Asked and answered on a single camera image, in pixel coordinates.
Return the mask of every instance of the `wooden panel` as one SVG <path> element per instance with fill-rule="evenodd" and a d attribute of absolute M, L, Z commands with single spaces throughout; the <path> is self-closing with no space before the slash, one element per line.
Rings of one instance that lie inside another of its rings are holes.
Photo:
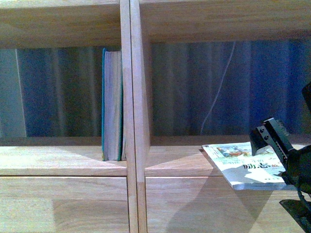
<path fill-rule="evenodd" d="M 0 177 L 0 232 L 128 233 L 126 178 Z"/>
<path fill-rule="evenodd" d="M 140 0 L 152 42 L 300 38 L 311 35 L 308 0 Z"/>
<path fill-rule="evenodd" d="M 118 4 L 118 0 L 1 0 L 0 8 L 68 7 Z"/>
<path fill-rule="evenodd" d="M 310 145 L 310 135 L 290 135 L 293 144 Z M 205 144 L 248 142 L 247 135 L 153 137 L 145 176 L 222 176 L 202 150 Z"/>
<path fill-rule="evenodd" d="M 134 109 L 132 80 L 132 48 L 130 1 L 120 1 L 121 38 L 122 38 L 122 71 L 123 71 L 123 109 L 124 131 L 126 135 L 126 160 L 128 181 L 128 202 L 131 233 L 138 233 L 137 179 L 134 140 Z"/>
<path fill-rule="evenodd" d="M 283 209 L 295 191 L 234 191 L 222 177 L 146 178 L 149 233 L 302 233 Z"/>
<path fill-rule="evenodd" d="M 149 38 L 140 18 L 138 0 L 130 0 L 135 150 L 138 194 L 139 232 L 147 232 L 145 175 L 146 157 L 151 134 L 151 85 L 149 70 Z"/>
<path fill-rule="evenodd" d="M 97 138 L 26 138 L 11 139 L 18 145 L 32 146 L 2 146 L 0 147 L 0 175 L 56 175 L 56 176 L 126 176 L 126 161 L 102 161 L 101 146 L 35 146 L 43 142 L 44 145 L 94 145 Z"/>
<path fill-rule="evenodd" d="M 17 6 L 24 5 L 23 1 L 18 2 Z M 82 6 L 65 4 L 68 1 L 59 4 L 45 1 L 49 7 L 41 7 L 45 4 L 39 2 L 34 1 L 34 5 L 40 7 L 33 8 L 0 5 L 0 48 L 121 44 L 119 1 Z"/>

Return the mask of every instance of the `book cover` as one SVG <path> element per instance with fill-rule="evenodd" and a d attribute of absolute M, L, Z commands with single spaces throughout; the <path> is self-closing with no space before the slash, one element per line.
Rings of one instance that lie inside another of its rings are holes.
<path fill-rule="evenodd" d="M 235 190 L 295 190 L 282 179 L 285 168 L 272 148 L 256 156 L 252 156 L 250 142 L 203 145 L 202 148 Z"/>

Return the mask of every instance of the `teal book cover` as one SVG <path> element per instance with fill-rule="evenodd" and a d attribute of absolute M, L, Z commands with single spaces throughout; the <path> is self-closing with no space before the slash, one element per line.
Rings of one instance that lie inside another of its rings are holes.
<path fill-rule="evenodd" d="M 105 53 L 107 49 L 103 49 L 103 59 L 102 59 L 102 69 L 103 69 L 103 76 L 102 76 L 102 151 L 103 151 L 103 160 L 105 161 L 104 156 L 104 122 L 105 122 Z"/>

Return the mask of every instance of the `book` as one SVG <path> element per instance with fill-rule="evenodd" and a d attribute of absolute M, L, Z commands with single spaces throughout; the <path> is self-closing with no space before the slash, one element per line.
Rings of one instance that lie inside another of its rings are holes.
<path fill-rule="evenodd" d="M 103 160 L 126 160 L 123 134 L 121 51 L 103 49 L 102 149 Z"/>
<path fill-rule="evenodd" d="M 285 168 L 272 148 L 256 156 L 252 156 L 250 142 L 211 144 L 202 148 L 235 190 L 295 190 L 282 179 Z"/>

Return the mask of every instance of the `black object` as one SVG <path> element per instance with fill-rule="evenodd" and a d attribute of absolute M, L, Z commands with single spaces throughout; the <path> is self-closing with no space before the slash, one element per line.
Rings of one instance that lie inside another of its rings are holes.
<path fill-rule="evenodd" d="M 303 98 L 305 99 L 305 102 L 307 104 L 309 111 L 311 112 L 311 83 L 307 84 L 302 89 L 302 95 L 303 95 Z"/>
<path fill-rule="evenodd" d="M 302 89 L 303 97 L 311 113 L 311 83 Z M 311 202 L 302 192 L 311 194 L 311 145 L 300 150 L 293 148 L 282 127 L 274 118 L 266 119 L 262 125 L 250 132 L 252 155 L 255 156 L 271 146 L 285 168 L 284 182 L 297 188 L 300 200 L 282 200 L 280 204 L 295 219 L 300 227 L 311 233 Z"/>

